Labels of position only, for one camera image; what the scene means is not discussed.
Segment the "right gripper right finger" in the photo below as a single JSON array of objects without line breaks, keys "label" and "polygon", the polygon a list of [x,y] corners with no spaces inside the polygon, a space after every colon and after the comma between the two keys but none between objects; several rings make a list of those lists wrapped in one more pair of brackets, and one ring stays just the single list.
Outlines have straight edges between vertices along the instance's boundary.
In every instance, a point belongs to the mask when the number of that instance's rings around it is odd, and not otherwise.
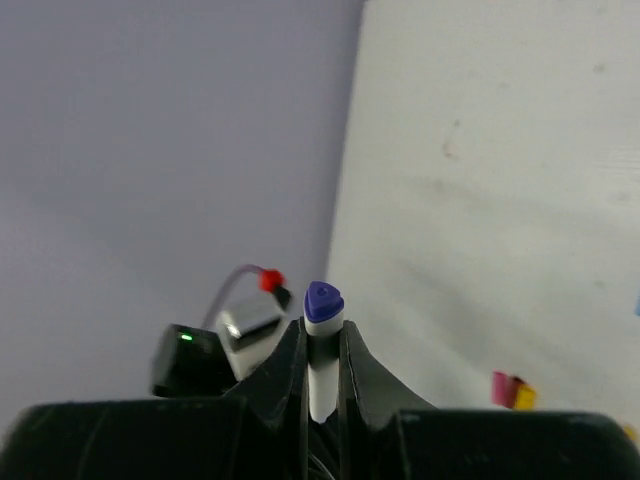
[{"label": "right gripper right finger", "polygon": [[639,452],[590,412],[438,409],[340,334],[343,479],[636,479]]}]

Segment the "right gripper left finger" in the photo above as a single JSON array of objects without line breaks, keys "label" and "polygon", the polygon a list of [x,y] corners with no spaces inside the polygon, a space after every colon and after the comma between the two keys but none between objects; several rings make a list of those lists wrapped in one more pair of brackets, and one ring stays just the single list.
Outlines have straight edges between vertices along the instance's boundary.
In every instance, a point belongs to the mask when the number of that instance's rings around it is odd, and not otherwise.
[{"label": "right gripper left finger", "polygon": [[26,409],[1,443],[4,479],[305,479],[306,335],[219,398]]}]

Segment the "pink pen cap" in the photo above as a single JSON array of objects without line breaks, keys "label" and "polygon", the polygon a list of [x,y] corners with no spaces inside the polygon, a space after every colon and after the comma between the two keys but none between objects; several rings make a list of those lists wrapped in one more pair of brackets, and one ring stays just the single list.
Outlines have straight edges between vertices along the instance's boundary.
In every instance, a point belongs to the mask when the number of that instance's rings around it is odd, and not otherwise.
[{"label": "pink pen cap", "polygon": [[503,371],[494,370],[491,383],[491,402],[493,405],[511,408],[511,376]]}]

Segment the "purple cap thin pen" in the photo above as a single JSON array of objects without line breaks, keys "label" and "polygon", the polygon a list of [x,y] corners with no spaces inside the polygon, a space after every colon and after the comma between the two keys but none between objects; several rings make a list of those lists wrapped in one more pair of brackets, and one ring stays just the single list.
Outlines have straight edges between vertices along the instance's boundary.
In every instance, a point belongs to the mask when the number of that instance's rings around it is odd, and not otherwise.
[{"label": "purple cap thin pen", "polygon": [[337,408],[344,306],[340,291],[327,282],[312,281],[305,292],[309,415],[318,424],[325,423]]}]

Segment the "yellow pen cap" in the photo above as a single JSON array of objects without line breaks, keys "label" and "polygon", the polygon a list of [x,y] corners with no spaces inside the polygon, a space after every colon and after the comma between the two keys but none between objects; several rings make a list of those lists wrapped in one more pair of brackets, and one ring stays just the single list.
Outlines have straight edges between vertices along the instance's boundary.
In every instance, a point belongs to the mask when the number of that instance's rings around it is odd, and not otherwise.
[{"label": "yellow pen cap", "polygon": [[526,382],[517,382],[513,401],[513,409],[530,411],[535,408],[537,400],[536,390]]}]

